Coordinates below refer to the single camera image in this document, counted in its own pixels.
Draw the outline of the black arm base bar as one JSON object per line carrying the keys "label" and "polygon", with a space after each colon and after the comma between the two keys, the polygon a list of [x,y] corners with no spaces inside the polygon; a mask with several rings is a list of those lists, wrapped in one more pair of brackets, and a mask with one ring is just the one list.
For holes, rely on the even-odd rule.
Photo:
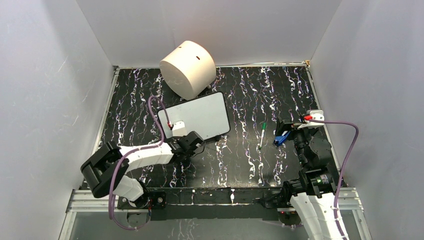
{"label": "black arm base bar", "polygon": [[147,201],[118,199],[131,214],[151,210],[154,221],[174,219],[260,219],[298,225],[301,220],[288,195],[278,187],[150,188]]}

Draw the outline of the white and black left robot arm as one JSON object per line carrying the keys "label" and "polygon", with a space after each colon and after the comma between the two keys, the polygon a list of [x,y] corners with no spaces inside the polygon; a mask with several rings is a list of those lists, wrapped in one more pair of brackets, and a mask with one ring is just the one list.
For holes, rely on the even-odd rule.
{"label": "white and black left robot arm", "polygon": [[82,164],[80,171],[95,198],[113,193],[137,208],[144,208],[150,200],[148,191],[141,181],[130,178],[127,173],[146,166],[184,160],[194,156],[203,143],[204,140],[195,131],[173,136],[162,144],[118,146],[109,141]]}

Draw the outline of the black framed whiteboard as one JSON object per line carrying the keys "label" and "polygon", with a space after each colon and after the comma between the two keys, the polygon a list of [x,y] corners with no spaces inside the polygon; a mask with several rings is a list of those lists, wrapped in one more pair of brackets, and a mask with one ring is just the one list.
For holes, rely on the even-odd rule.
{"label": "black framed whiteboard", "polygon": [[197,132],[204,140],[230,132],[230,119],[222,92],[178,103],[157,112],[165,137],[171,138],[174,122],[183,121],[187,134]]}

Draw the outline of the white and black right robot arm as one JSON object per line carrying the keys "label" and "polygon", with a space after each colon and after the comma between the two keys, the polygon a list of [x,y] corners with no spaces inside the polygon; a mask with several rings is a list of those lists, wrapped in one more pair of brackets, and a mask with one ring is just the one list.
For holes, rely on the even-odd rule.
{"label": "white and black right robot arm", "polygon": [[280,147],[292,141],[301,166],[297,179],[283,183],[279,199],[294,207],[310,240],[347,240],[336,196],[340,186],[328,168],[334,159],[332,146],[315,136],[324,120],[323,111],[312,110],[300,122],[277,123],[273,144]]}

